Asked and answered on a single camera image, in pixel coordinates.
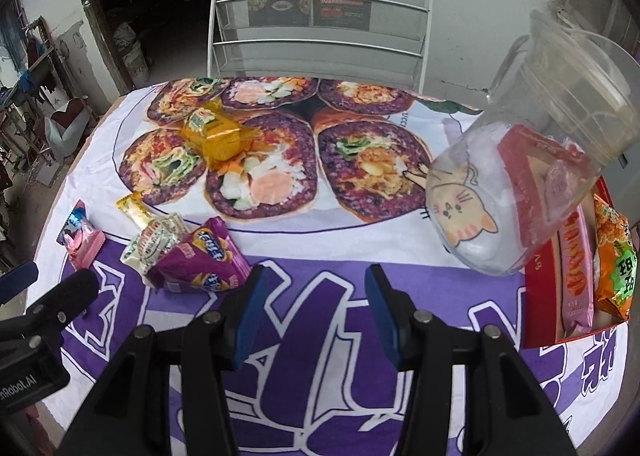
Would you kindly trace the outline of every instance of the magazine rack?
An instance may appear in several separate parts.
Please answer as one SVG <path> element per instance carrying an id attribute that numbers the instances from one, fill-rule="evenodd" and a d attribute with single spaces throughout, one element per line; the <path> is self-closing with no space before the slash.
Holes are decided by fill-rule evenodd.
<path id="1" fill-rule="evenodd" d="M 359 0 L 370 5 L 368 31 L 314 25 L 316 0 L 304 1 L 304 26 L 251 24 L 260 1 L 273 0 L 211 0 L 209 76 L 308 76 L 422 93 L 433 0 Z"/>

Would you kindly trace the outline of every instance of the cat illustration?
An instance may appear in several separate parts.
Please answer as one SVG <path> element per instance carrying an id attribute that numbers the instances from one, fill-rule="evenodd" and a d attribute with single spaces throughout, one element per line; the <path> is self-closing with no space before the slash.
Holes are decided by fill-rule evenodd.
<path id="1" fill-rule="evenodd" d="M 465 162 L 454 172 L 430 169 L 424 164 L 418 165 L 418 168 L 424 175 L 431 174 L 431 208 L 453 248 L 462 241 L 475 239 L 483 230 L 491 234 L 498 232 L 498 226 L 484 208 L 478 192 L 469 187 L 478 185 L 478 169 L 475 165 Z M 410 171 L 403 174 L 427 189 L 426 176 Z"/>

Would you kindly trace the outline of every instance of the red cardboard box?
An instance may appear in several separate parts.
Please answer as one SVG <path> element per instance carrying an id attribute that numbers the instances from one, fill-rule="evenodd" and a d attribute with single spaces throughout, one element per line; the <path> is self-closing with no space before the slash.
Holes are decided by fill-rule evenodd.
<path id="1" fill-rule="evenodd" d="M 613 207 L 611 196 L 604 182 L 600 178 L 594 186 L 593 192 Z M 593 196 L 589 194 L 581 203 L 587 226 L 590 230 L 591 251 L 595 253 L 596 230 Z M 605 331 L 623 322 L 594 306 L 593 331 L 591 333 L 564 336 L 562 326 L 562 264 L 560 258 L 560 241 L 556 234 L 534 258 L 525 266 L 525 297 L 524 316 L 524 347 L 538 348 L 581 339 L 595 333 Z"/>

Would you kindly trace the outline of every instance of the door frame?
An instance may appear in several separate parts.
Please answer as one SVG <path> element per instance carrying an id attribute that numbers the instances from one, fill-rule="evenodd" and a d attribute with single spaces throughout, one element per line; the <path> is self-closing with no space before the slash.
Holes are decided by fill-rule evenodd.
<path id="1" fill-rule="evenodd" d="M 82 7 L 84 8 L 84 14 L 89 21 L 89 27 L 91 27 L 94 34 L 95 41 L 97 42 L 100 55 L 104 60 L 104 63 L 109 71 L 111 78 L 121 95 L 126 95 L 132 92 L 135 87 L 131 74 L 127 70 L 124 64 L 116 44 L 113 40 L 113 32 L 107 22 L 107 17 L 102 8 L 100 0 L 80 0 Z"/>

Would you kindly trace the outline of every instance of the blue gripper pad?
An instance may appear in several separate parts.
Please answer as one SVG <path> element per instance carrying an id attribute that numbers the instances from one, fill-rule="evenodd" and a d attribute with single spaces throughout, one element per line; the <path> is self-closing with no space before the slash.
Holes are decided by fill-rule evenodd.
<path id="1" fill-rule="evenodd" d="M 400 330 L 380 287 L 381 284 L 385 283 L 388 286 L 386 277 L 384 277 L 384 281 L 379 281 L 376 278 L 375 266 L 370 266 L 367 269 L 364 278 L 364 289 L 369 301 L 369 309 L 373 314 L 373 320 L 376 323 L 386 358 L 389 359 L 396 370 L 400 370 L 402 362 Z"/>
<path id="2" fill-rule="evenodd" d="M 251 354 L 251 348 L 254 346 L 255 336 L 258 333 L 258 326 L 260 325 L 260 319 L 264 312 L 264 303 L 269 295 L 269 278 L 271 275 L 271 269 L 261 267 L 257 280 L 255 281 L 255 287 L 249 296 L 242 317 L 238 321 L 236 328 L 236 350 L 232 356 L 231 364 L 233 370 L 237 370 L 242 363 Z"/>

